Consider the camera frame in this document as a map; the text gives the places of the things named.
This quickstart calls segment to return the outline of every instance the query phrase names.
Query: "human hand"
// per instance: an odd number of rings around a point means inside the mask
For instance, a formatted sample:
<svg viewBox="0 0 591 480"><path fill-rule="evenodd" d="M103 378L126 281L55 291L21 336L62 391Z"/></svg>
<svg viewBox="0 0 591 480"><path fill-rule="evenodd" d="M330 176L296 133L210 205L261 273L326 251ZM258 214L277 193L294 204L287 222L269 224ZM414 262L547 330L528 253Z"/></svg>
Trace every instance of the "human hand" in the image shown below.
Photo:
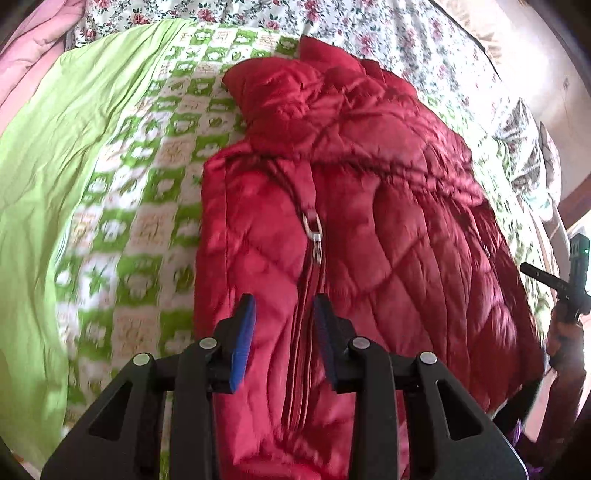
<svg viewBox="0 0 591 480"><path fill-rule="evenodd" d="M584 373L583 328L580 323L564 323L566 310L560 302L552 310L546 352L559 375L579 377Z"/></svg>

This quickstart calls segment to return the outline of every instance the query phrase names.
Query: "pink blanket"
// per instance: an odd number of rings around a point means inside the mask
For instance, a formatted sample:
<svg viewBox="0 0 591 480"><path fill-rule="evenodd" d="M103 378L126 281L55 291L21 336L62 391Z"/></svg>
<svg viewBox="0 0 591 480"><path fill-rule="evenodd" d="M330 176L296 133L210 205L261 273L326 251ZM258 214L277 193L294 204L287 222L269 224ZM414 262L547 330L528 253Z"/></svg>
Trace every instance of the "pink blanket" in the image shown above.
<svg viewBox="0 0 591 480"><path fill-rule="evenodd" d="M45 0L8 40L0 53L0 135L63 53L63 36L81 19L85 4Z"/></svg>

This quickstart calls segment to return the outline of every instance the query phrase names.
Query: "wall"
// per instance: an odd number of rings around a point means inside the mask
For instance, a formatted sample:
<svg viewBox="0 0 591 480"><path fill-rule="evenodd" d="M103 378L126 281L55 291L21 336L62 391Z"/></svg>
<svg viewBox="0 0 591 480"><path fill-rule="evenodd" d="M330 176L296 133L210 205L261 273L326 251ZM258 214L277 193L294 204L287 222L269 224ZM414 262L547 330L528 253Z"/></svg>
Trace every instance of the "wall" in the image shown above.
<svg viewBox="0 0 591 480"><path fill-rule="evenodd" d="M509 82L546 125L562 162L565 198L591 173L591 96L545 22L519 0L496 0L519 38Z"/></svg>

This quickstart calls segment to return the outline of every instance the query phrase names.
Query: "metal screw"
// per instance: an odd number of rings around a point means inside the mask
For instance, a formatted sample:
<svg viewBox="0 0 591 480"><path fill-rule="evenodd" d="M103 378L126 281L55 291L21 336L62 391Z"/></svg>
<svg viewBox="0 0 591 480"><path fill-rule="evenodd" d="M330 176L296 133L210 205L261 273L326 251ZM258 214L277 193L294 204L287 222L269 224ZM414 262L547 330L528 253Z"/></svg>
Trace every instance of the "metal screw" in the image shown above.
<svg viewBox="0 0 591 480"><path fill-rule="evenodd" d="M437 363L437 355L435 355L433 352L423 352L419 358L421 359L421 362L426 365Z"/></svg>
<svg viewBox="0 0 591 480"><path fill-rule="evenodd" d="M150 356L147 353L138 353L134 357L134 363L138 367L141 367L142 365L145 365L145 364L147 364L149 362L150 362Z"/></svg>
<svg viewBox="0 0 591 480"><path fill-rule="evenodd" d="M365 350L366 348L369 348L370 345L371 342L365 337L356 337L353 339L353 346L359 350Z"/></svg>
<svg viewBox="0 0 591 480"><path fill-rule="evenodd" d="M217 347L217 340L213 337L205 337L199 341L199 346L205 350Z"/></svg>

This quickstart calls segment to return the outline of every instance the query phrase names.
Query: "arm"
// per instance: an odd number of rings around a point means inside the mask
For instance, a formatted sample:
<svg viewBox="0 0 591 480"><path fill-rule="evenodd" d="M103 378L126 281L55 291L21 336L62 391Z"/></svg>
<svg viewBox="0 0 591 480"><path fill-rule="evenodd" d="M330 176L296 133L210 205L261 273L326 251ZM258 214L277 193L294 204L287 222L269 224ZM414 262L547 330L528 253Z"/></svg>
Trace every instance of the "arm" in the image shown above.
<svg viewBox="0 0 591 480"><path fill-rule="evenodd" d="M557 378L550 388L548 406L536 443L521 436L517 451L532 466L552 463L577 418L583 393L584 370L583 329L580 325L560 321L562 305L552 312L546 350L551 357L563 348L564 357L556 367Z"/></svg>

